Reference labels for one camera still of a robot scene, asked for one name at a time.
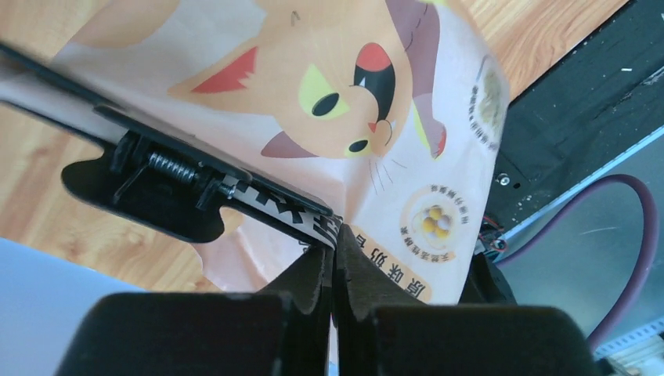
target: printed plastic bag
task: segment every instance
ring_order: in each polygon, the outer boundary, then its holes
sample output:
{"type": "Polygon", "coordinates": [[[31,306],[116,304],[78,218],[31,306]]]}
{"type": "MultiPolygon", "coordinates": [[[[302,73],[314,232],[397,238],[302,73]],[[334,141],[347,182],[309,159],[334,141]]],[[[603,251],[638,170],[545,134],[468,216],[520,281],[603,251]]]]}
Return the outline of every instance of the printed plastic bag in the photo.
{"type": "MultiPolygon", "coordinates": [[[[455,0],[114,0],[54,64],[320,197],[404,291],[458,301],[509,88],[455,0]]],[[[222,217],[195,247],[223,290],[258,290],[306,247],[222,217]]]]}

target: red inner ear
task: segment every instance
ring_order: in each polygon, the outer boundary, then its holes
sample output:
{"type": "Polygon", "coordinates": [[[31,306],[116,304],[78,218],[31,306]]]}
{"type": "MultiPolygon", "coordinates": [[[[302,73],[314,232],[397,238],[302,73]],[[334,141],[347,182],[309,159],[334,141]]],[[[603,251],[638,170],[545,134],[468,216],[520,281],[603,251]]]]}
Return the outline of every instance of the red inner ear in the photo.
{"type": "Polygon", "coordinates": [[[271,158],[310,158],[318,157],[302,149],[285,132],[274,136],[261,151],[263,157],[271,158]]]}
{"type": "Polygon", "coordinates": [[[240,80],[249,78],[256,68],[256,52],[258,47],[246,51],[218,73],[198,85],[192,92],[200,94],[213,94],[216,92],[231,92],[246,89],[240,80]]]}

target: cartoon cat face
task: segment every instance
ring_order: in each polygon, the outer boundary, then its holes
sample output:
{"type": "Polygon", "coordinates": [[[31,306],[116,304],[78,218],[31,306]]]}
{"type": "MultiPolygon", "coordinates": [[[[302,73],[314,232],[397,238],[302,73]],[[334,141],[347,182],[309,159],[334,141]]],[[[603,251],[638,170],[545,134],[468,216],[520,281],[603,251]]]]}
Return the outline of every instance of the cartoon cat face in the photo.
{"type": "Polygon", "coordinates": [[[273,116],[274,157],[384,155],[412,102],[412,74],[384,0],[261,1],[256,38],[169,94],[273,116]]]}

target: wood grain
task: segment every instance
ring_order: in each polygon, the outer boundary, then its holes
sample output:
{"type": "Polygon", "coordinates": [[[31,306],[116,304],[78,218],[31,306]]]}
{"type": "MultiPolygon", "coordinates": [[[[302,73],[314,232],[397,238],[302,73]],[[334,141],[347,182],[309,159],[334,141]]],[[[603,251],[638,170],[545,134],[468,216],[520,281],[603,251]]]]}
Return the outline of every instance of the wood grain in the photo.
{"type": "MultiPolygon", "coordinates": [[[[463,0],[515,97],[626,0],[463,0]]],[[[2,0],[0,38],[53,56],[106,0],[2,0]]],[[[0,108],[0,237],[156,291],[217,291],[180,241],[70,197],[60,170],[94,147],[0,108]]]]}

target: metal spring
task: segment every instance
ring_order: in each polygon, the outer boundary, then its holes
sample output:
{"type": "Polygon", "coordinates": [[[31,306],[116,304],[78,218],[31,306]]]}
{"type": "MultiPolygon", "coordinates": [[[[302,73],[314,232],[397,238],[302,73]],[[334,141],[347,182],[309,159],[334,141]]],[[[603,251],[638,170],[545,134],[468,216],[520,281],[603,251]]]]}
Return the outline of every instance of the metal spring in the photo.
{"type": "Polygon", "coordinates": [[[152,153],[147,162],[148,167],[177,179],[181,183],[190,184],[196,177],[196,169],[181,161],[173,160],[159,153],[152,153]]]}

